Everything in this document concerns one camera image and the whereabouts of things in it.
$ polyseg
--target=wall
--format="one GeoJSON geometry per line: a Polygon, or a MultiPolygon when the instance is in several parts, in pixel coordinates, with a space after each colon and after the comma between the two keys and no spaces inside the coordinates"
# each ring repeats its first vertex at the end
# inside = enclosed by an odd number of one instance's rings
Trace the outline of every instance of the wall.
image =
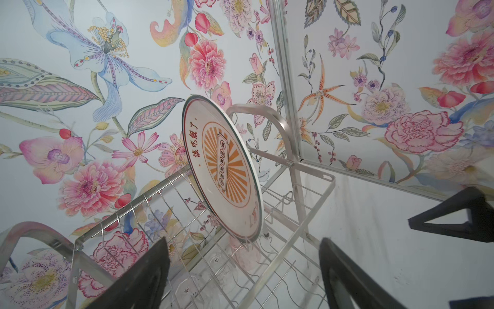
{"type": "MultiPolygon", "coordinates": [[[[235,8],[227,0],[2,1],[0,229],[37,221],[74,241],[183,167],[180,118],[192,94],[224,109],[251,103],[281,112],[271,25],[261,2],[241,0],[235,8]],[[137,148],[144,151],[138,157],[137,148]]],[[[238,115],[234,121],[249,145],[275,152],[277,132],[266,120],[238,115]]],[[[261,183],[278,168],[254,161],[261,183]]],[[[165,211],[160,219],[172,228],[176,222],[165,211]]],[[[158,232],[150,214],[142,215],[142,225],[158,232]]],[[[209,229],[215,224],[207,221],[209,229]]],[[[105,240],[120,250],[130,237],[144,253],[150,243],[133,228],[127,222],[123,233],[112,231],[105,240]]],[[[63,305],[70,265],[43,248],[20,243],[12,256],[18,270],[8,265],[0,281],[2,308],[63,305]],[[30,275],[39,263],[49,266],[30,275]]],[[[121,265],[102,265],[122,273],[121,265]]],[[[102,293],[89,282],[80,281],[79,296],[102,293]]]]}
{"type": "Polygon", "coordinates": [[[446,198],[493,199],[491,1],[287,6],[302,157],[446,198]]]}

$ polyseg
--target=pink peony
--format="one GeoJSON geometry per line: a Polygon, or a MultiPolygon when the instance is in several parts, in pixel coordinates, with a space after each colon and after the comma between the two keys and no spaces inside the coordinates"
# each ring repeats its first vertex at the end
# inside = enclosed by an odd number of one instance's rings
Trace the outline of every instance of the pink peony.
{"type": "Polygon", "coordinates": [[[190,51],[189,72],[191,79],[198,87],[207,90],[213,88],[224,75],[226,60],[223,59],[223,51],[218,50],[216,43],[209,40],[201,40],[190,51]]]}
{"type": "MultiPolygon", "coordinates": [[[[149,244],[144,232],[135,228],[131,235],[116,231],[104,246],[103,242],[99,243],[91,258],[113,278],[120,278],[148,249],[149,244]]],[[[79,290],[85,297],[97,297],[103,294],[106,288],[83,271],[79,277],[79,290]]]]}
{"type": "Polygon", "coordinates": [[[494,22],[492,0],[459,0],[446,34],[458,37],[468,30],[477,32],[494,22]]]}
{"type": "Polygon", "coordinates": [[[158,147],[159,150],[163,151],[159,158],[161,166],[169,166],[165,173],[165,177],[169,177],[188,163],[182,133],[180,133],[180,138],[177,138],[176,134],[171,135],[170,140],[173,145],[161,143],[158,147]]]}
{"type": "MultiPolygon", "coordinates": [[[[275,90],[275,82],[270,82],[266,86],[264,84],[252,84],[252,99],[247,101],[247,103],[271,107],[272,100],[275,97],[275,90]]],[[[263,116],[254,115],[255,126],[261,125],[264,119],[263,116]]]]}
{"type": "Polygon", "coordinates": [[[433,114],[424,110],[403,115],[389,124],[384,137],[400,150],[424,153],[453,147],[463,134],[463,122],[452,124],[447,112],[433,114]]]}
{"type": "Polygon", "coordinates": [[[231,94],[230,84],[228,82],[222,82],[221,86],[216,85],[213,88],[211,99],[216,102],[222,110],[226,111],[228,107],[232,106],[231,94]]]}
{"type": "Polygon", "coordinates": [[[55,250],[36,253],[19,270],[3,291],[15,308],[52,308],[67,296],[71,265],[55,250]]]}
{"type": "Polygon", "coordinates": [[[42,184],[62,180],[65,173],[77,168],[84,157],[81,137],[62,140],[55,137],[38,137],[19,144],[26,161],[34,167],[33,173],[42,184]]]}
{"type": "Polygon", "coordinates": [[[434,74],[443,74],[441,81],[453,86],[469,86],[494,77],[494,32],[477,32],[471,38],[459,38],[440,58],[434,59],[434,74]]]}
{"type": "Polygon", "coordinates": [[[387,87],[366,98],[362,107],[362,117],[380,126],[408,113],[405,92],[400,87],[387,87]]]}
{"type": "Polygon", "coordinates": [[[107,211],[124,189],[124,173],[110,162],[93,161],[74,173],[74,180],[65,180],[58,190],[59,209],[68,216],[79,210],[84,217],[107,211]]]}

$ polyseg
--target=white plate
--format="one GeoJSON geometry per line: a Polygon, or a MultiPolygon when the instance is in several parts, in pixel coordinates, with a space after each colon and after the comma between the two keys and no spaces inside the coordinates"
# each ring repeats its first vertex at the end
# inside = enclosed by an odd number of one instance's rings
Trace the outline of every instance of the white plate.
{"type": "Polygon", "coordinates": [[[209,210],[241,241],[262,228],[262,196],[249,152],[230,118],[200,95],[185,102],[182,130],[187,158],[209,210]]]}

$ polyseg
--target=stainless steel dish rack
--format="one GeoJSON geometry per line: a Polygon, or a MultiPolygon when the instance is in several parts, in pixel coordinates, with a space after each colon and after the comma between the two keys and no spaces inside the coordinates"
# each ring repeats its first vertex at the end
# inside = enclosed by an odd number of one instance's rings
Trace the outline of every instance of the stainless steel dish rack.
{"type": "MultiPolygon", "coordinates": [[[[233,113],[266,117],[281,133],[285,143],[286,159],[249,149],[252,155],[281,165],[262,186],[264,226],[258,240],[253,243],[239,240],[237,247],[231,247],[225,229],[217,227],[214,232],[204,228],[212,215],[207,209],[200,208],[198,211],[198,207],[194,208],[205,202],[196,190],[190,166],[187,165],[101,221],[80,236],[74,245],[41,225],[29,228],[29,232],[24,232],[22,228],[5,231],[0,235],[0,241],[1,236],[7,239],[0,247],[0,267],[3,269],[7,263],[19,237],[33,237],[45,242],[64,258],[72,259],[66,308],[78,308],[78,282],[83,271],[106,287],[115,281],[111,274],[89,258],[94,244],[102,243],[104,250],[115,259],[105,246],[111,237],[111,232],[105,230],[111,228],[122,232],[124,220],[134,220],[136,228],[146,234],[149,245],[156,241],[156,235],[150,235],[150,231],[141,224],[143,221],[140,216],[146,209],[148,216],[155,218],[161,225],[159,230],[164,232],[161,236],[167,238],[169,245],[178,248],[178,238],[186,234],[193,243],[191,247],[195,249],[187,258],[177,254],[176,262],[180,267],[175,273],[169,273],[161,308],[306,309],[328,306],[320,280],[320,242],[309,233],[309,223],[335,188],[335,177],[294,159],[291,128],[275,110],[266,106],[237,104],[230,107],[227,113],[230,117],[233,113]],[[179,230],[174,235],[170,235],[171,230],[167,230],[161,219],[158,219],[158,208],[169,210],[172,213],[171,220],[177,220],[179,230]],[[205,230],[206,235],[194,238],[198,234],[188,232],[194,228],[205,230]],[[46,236],[40,237],[36,232],[40,230],[45,230],[46,236]],[[254,257],[248,265],[239,262],[241,252],[254,257]],[[177,293],[184,292],[179,290],[184,288],[183,284],[187,289],[186,295],[191,295],[185,302],[177,297],[177,293]]],[[[125,241],[139,255],[134,246],[127,239],[125,241]]]]}

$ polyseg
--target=green leaf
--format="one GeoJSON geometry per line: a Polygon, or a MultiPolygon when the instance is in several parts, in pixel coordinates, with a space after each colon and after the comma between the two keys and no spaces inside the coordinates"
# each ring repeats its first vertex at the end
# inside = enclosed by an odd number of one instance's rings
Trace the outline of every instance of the green leaf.
{"type": "Polygon", "coordinates": [[[373,172],[364,170],[364,169],[357,169],[355,171],[357,174],[364,175],[364,176],[369,176],[369,177],[374,177],[376,176],[373,172]]]}
{"type": "Polygon", "coordinates": [[[333,140],[331,138],[329,138],[329,136],[322,135],[322,134],[319,134],[319,136],[321,137],[321,139],[323,140],[323,142],[325,142],[326,144],[331,145],[331,147],[334,148],[334,142],[333,142],[333,140]]]}
{"type": "Polygon", "coordinates": [[[99,148],[100,150],[104,151],[104,152],[108,152],[108,153],[113,153],[113,150],[108,147],[108,146],[105,146],[105,145],[102,145],[102,144],[93,144],[93,146],[96,146],[97,148],[99,148]]]}
{"type": "Polygon", "coordinates": [[[339,125],[341,125],[341,122],[346,116],[348,116],[348,114],[341,114],[331,119],[329,122],[329,129],[336,129],[339,125]]]}
{"type": "Polygon", "coordinates": [[[360,25],[359,9],[351,0],[334,0],[336,13],[347,25],[360,25]]]}
{"type": "Polygon", "coordinates": [[[266,123],[266,127],[264,128],[264,130],[262,130],[262,138],[264,139],[264,141],[268,140],[269,133],[271,133],[272,124],[273,123],[268,120],[268,122],[266,123]]]}
{"type": "Polygon", "coordinates": [[[250,134],[254,134],[254,130],[252,130],[252,126],[250,124],[247,124],[247,131],[249,131],[250,134]]]}
{"type": "Polygon", "coordinates": [[[242,83],[244,83],[244,84],[252,84],[252,83],[255,83],[255,82],[257,82],[257,74],[255,74],[255,73],[250,73],[242,81],[242,83]]]}
{"type": "Polygon", "coordinates": [[[347,133],[350,136],[355,136],[355,137],[361,137],[361,136],[369,135],[369,133],[366,133],[366,132],[364,132],[360,129],[354,128],[354,127],[344,128],[341,131],[344,133],[347,133]]]}

